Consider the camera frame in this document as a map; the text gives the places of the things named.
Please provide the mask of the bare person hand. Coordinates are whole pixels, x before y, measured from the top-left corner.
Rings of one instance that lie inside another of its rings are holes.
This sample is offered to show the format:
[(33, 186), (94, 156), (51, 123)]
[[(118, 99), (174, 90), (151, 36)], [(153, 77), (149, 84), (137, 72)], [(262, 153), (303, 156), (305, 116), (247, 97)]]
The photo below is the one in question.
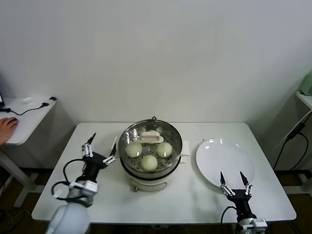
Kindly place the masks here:
[(4, 145), (11, 138), (18, 124), (19, 121), (15, 117), (0, 120), (0, 145)]

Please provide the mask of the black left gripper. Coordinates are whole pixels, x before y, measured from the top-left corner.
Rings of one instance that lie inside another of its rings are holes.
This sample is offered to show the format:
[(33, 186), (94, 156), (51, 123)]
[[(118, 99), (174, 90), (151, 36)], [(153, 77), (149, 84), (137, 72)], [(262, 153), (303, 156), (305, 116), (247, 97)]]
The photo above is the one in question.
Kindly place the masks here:
[(85, 162), (82, 176), (87, 180), (96, 180), (99, 171), (105, 169), (117, 159), (117, 137), (114, 138), (110, 155), (106, 158), (98, 153), (93, 153), (92, 142), (95, 136), (96, 133), (94, 133), (81, 147), (83, 156), (82, 160)]

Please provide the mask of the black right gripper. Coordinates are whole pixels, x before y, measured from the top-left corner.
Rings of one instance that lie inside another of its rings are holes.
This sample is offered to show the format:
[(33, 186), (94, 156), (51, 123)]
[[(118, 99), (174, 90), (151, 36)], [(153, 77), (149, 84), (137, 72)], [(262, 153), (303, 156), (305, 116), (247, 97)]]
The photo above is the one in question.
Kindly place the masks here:
[(231, 190), (225, 181), (224, 175), (220, 172), (220, 189), (227, 199), (235, 204), (237, 221), (242, 221), (247, 218), (256, 218), (256, 215), (252, 213), (249, 206), (249, 200), (251, 199), (252, 185), (248, 182), (248, 179), (240, 171), (242, 182), (245, 186), (245, 190)]

